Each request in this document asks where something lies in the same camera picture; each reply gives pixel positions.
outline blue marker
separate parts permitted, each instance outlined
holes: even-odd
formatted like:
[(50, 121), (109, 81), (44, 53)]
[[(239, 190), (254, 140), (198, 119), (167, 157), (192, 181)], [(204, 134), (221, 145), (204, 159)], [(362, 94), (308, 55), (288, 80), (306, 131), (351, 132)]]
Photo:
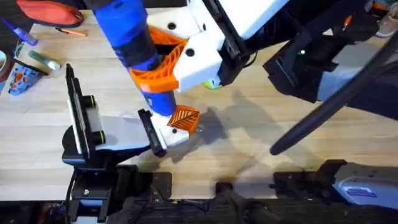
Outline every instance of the blue marker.
[(27, 42), (28, 44), (35, 46), (39, 41), (34, 38), (32, 35), (30, 35), (28, 32), (24, 31), (21, 28), (15, 27), (14, 25), (12, 25), (11, 23), (9, 23), (7, 20), (5, 20), (4, 18), (1, 18), (1, 20), (3, 21), (3, 23), (5, 23), (15, 34), (18, 35), (18, 37), (20, 37), (22, 40), (24, 40), (25, 42)]

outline wooden table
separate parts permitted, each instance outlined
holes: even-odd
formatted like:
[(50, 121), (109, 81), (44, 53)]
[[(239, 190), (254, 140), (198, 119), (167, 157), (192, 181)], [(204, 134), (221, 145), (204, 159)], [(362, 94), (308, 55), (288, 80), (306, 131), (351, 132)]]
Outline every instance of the wooden table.
[[(77, 30), (88, 37), (67, 35), (34, 25), (40, 42), (25, 45), (19, 59), (45, 69), (27, 56), (35, 49), (70, 63), (83, 93), (95, 95), (100, 113), (138, 118), (147, 105), (105, 39), (90, 11)], [(272, 156), (269, 147), (316, 105), (277, 92), (261, 65), (280, 46), (259, 53), (255, 65), (242, 71), (222, 90), (196, 86), (177, 93), (177, 102), (198, 108), (199, 129), (189, 142), (169, 149), (159, 159), (146, 152), (127, 161), (142, 170), (173, 173), (174, 198), (209, 198), (217, 180), (236, 181), (248, 197), (272, 197), (267, 188), (279, 170), (318, 169), (326, 159), (368, 165), (398, 166), (398, 123), (344, 108), (300, 144)], [(72, 167), (61, 161), (62, 136), (71, 125), (67, 107), (65, 66), (42, 78), (19, 96), (0, 95), (0, 200), (63, 200)]]

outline orange object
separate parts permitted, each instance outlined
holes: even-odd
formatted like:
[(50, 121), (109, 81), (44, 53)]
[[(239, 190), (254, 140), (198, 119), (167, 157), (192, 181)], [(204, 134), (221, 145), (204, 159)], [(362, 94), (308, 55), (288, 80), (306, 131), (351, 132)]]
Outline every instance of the orange object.
[(168, 34), (155, 27), (149, 27), (150, 36), (155, 44), (176, 45), (166, 55), (163, 62), (156, 70), (142, 71), (130, 68), (130, 76), (137, 87), (149, 93), (163, 93), (178, 88), (178, 81), (175, 79), (173, 69), (188, 40)]
[(186, 130), (189, 132), (189, 135), (191, 135), (198, 125), (199, 117), (200, 113), (195, 108), (177, 105), (175, 112), (167, 125)]
[(353, 19), (353, 16), (348, 16), (346, 20), (344, 21), (344, 26), (348, 26)]
[(347, 26), (350, 24), (352, 19), (353, 19), (353, 16), (348, 16), (346, 18), (346, 20), (344, 21), (343, 31), (347, 28)]
[(83, 14), (75, 7), (53, 1), (17, 0), (25, 15), (38, 23), (57, 27), (78, 27)]
[(380, 4), (378, 2), (374, 3), (372, 7), (375, 9), (380, 9), (380, 10), (387, 10), (386, 6), (383, 6), (382, 4)]
[(18, 82), (19, 80), (21, 80), (22, 75), (23, 75), (22, 71), (20, 71), (17, 74), (15, 74), (14, 82)]
[(70, 29), (64, 29), (64, 28), (55, 28), (55, 29), (57, 29), (60, 32), (64, 32), (66, 34), (75, 34), (75, 35), (79, 35), (79, 36), (82, 36), (82, 37), (86, 37), (87, 36), (87, 34), (85, 34), (85, 33), (74, 31), (74, 30), (70, 30)]

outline orange marker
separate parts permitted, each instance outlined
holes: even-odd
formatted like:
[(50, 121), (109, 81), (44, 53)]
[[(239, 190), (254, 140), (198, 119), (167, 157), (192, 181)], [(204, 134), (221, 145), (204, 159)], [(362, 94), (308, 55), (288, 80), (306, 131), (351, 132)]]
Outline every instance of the orange marker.
[(347, 19), (344, 21), (343, 31), (347, 28), (347, 26), (350, 24), (352, 19), (353, 19), (353, 16), (348, 16), (347, 17)]
[(77, 31), (70, 30), (70, 29), (64, 29), (64, 28), (58, 28), (58, 27), (56, 27), (55, 29), (58, 30), (59, 32), (64, 32), (66, 34), (75, 34), (75, 35), (80, 35), (82, 37), (87, 36), (87, 34), (85, 34), (85, 33), (77, 32)]

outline red pouch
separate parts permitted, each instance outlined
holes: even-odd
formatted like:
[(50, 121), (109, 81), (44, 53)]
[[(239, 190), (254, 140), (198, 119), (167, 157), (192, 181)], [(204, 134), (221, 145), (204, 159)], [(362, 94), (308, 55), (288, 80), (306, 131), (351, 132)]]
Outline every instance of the red pouch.
[(54, 27), (78, 27), (84, 21), (83, 14), (75, 7), (52, 1), (17, 0), (25, 15), (38, 24)]

